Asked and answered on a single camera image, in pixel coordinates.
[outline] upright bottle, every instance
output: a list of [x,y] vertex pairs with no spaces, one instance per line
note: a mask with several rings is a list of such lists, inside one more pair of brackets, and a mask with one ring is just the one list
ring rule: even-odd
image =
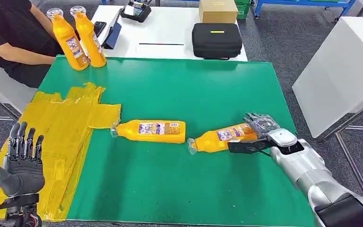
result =
[[184,143],[186,123],[163,120],[132,120],[123,124],[114,122],[111,135],[137,141]]
[[95,35],[94,25],[86,16],[86,8],[74,6],[70,9],[70,14],[76,21],[76,29],[87,50],[91,65],[96,68],[104,66],[106,64],[106,58]]
[[88,67],[86,54],[81,48],[73,27],[63,18],[63,11],[53,8],[46,12],[51,19],[53,33],[58,40],[70,66],[75,70],[83,70]]
[[208,153],[229,149],[227,143],[231,139],[256,140],[257,135],[247,123],[242,123],[216,131],[207,131],[196,139],[187,140],[189,151],[193,155],[197,151]]

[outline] lying bottle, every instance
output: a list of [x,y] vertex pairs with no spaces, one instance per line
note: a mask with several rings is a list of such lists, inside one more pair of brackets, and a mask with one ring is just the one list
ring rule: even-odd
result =
[[123,124],[115,122],[111,127],[111,135],[136,141],[184,143],[186,123],[162,120],[132,120]]
[[216,131],[207,131],[197,139],[189,138],[187,142],[190,153],[194,155],[198,151],[213,153],[227,150],[227,142],[231,139],[256,140],[257,135],[247,123],[241,123]]
[[87,57],[81,48],[73,27],[63,18],[63,11],[53,8],[46,12],[52,21],[53,33],[70,66],[75,70],[83,70],[88,67]]
[[86,8],[74,6],[70,9],[70,14],[76,21],[76,29],[80,35],[86,52],[91,61],[92,67],[102,67],[106,64],[106,58],[94,32],[94,25],[86,16]]

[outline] person's arm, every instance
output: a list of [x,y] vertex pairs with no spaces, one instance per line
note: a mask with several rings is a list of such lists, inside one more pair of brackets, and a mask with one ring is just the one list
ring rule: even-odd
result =
[[33,4],[31,4],[30,12],[40,22],[45,31],[56,40],[51,20]]
[[25,49],[14,47],[9,43],[0,45],[0,57],[7,61],[19,62],[26,65],[52,65],[55,57],[34,53]]

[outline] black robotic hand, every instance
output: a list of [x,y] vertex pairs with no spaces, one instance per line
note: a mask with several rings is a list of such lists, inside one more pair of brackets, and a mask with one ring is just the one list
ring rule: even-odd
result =
[[0,167],[0,188],[8,197],[37,193],[45,184],[41,160],[43,136],[38,137],[33,152],[35,129],[31,128],[25,139],[26,127],[26,122],[13,125],[3,168]]

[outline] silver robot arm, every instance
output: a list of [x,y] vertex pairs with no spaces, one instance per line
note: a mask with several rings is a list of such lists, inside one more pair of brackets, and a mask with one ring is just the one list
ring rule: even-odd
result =
[[[267,132],[262,139],[231,140],[228,145],[232,153],[262,152],[271,156],[307,198],[316,226],[363,226],[363,196],[339,184],[322,157],[305,140],[298,140],[288,130],[279,128]],[[266,148],[270,148],[270,154],[262,151]]]

